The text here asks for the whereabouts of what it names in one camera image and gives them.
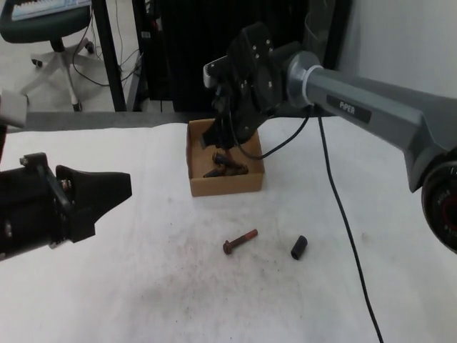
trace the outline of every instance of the cardboard box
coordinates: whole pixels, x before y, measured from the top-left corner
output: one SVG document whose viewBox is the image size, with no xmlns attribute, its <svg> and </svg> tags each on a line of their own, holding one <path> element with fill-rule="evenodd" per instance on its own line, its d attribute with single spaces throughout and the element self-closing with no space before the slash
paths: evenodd
<svg viewBox="0 0 457 343">
<path fill-rule="evenodd" d="M 262 189 L 263 175 L 265 174 L 263 161 L 248 159 L 238 148 L 230 150 L 231 156 L 235 161 L 248 166 L 249 173 L 247 175 L 203 178 L 203 175 L 215 167 L 212 160 L 213 153 L 217 151 L 224 152 L 223 150 L 216 149 L 214 146 L 209 146 L 204 150 L 201 148 L 201 134 L 210 127 L 213 121 L 213 119 L 196 120 L 189 122 L 187 126 L 186 155 L 192 196 L 203 197 L 207 195 L 260 191 Z M 243 148 L 250 154 L 256 156 L 262 155 L 257 132 L 248 142 L 243 144 Z"/>
</svg>

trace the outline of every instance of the office chair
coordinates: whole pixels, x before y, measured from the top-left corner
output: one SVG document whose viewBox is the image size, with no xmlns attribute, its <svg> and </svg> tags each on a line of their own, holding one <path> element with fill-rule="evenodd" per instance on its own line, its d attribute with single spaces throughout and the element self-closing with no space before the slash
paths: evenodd
<svg viewBox="0 0 457 343">
<path fill-rule="evenodd" d="M 30 91 L 46 81 L 57 69 L 63 71 L 66 85 L 69 89 L 71 103 L 74 111 L 81 111 L 82 105 L 75 94 L 73 82 L 70 76 L 70 65 L 82 66 L 87 63 L 100 64 L 103 62 L 89 57 L 79 55 L 82 49 L 90 54 L 94 53 L 94 45 L 87 38 L 77 45 L 65 47 L 62 37 L 74 34 L 85 29 L 91 22 L 91 9 L 89 6 L 63 11 L 56 14 L 49 14 L 32 19 L 12 21 L 11 13 L 14 4 L 21 3 L 18 0 L 6 0 L 0 16 L 0 34 L 5 41 L 12 44 L 35 43 L 39 41 L 50 41 L 54 50 L 46 54 L 32 54 L 31 62 L 40 68 L 39 75 L 26 86 L 20 93 L 27 95 Z"/>
</svg>

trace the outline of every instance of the robotic arm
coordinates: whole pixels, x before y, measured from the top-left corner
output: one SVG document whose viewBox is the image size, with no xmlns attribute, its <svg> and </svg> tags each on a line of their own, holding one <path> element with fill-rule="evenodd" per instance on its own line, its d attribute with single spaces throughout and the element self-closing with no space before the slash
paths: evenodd
<svg viewBox="0 0 457 343">
<path fill-rule="evenodd" d="M 3 90 L 0 96 L 0 159 L 6 125 L 23 126 L 25 96 Z M 0 171 L 0 261 L 69 240 L 95 235 L 95 223 L 131 196 L 130 175 L 86 173 L 57 166 L 44 153 L 20 158 L 21 168 Z"/>
<path fill-rule="evenodd" d="M 263 24 L 245 28 L 227 56 L 206 65 L 204 81 L 217 87 L 219 115 L 203 146 L 248 141 L 285 102 L 338 115 L 403 151 L 428 225 L 457 252 L 457 99 L 326 70 L 299 43 L 274 49 Z"/>
</svg>

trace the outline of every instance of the wall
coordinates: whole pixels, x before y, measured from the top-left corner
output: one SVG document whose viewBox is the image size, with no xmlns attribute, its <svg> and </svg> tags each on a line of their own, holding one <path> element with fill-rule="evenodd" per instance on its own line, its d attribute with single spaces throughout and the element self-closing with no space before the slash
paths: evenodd
<svg viewBox="0 0 457 343">
<path fill-rule="evenodd" d="M 457 97 L 457 1 L 353 0 L 340 70 Z"/>
</svg>

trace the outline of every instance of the white tablecloth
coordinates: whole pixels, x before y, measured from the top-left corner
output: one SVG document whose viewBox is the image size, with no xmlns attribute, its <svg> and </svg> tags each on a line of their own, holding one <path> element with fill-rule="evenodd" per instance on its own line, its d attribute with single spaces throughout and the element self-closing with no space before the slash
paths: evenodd
<svg viewBox="0 0 457 343">
<path fill-rule="evenodd" d="M 299 124 L 264 124 L 263 150 Z M 455 342 L 457 256 L 427 227 L 402 153 L 341 119 L 324 125 L 385 342 Z M 265 161 L 255 194 L 192 198 L 185 145 L 183 124 L 8 136 L 3 170 L 45 151 L 52 169 L 128 172 L 134 195 L 95 237 L 0 263 L 0 342 L 377 342 L 317 120 Z"/>
</svg>

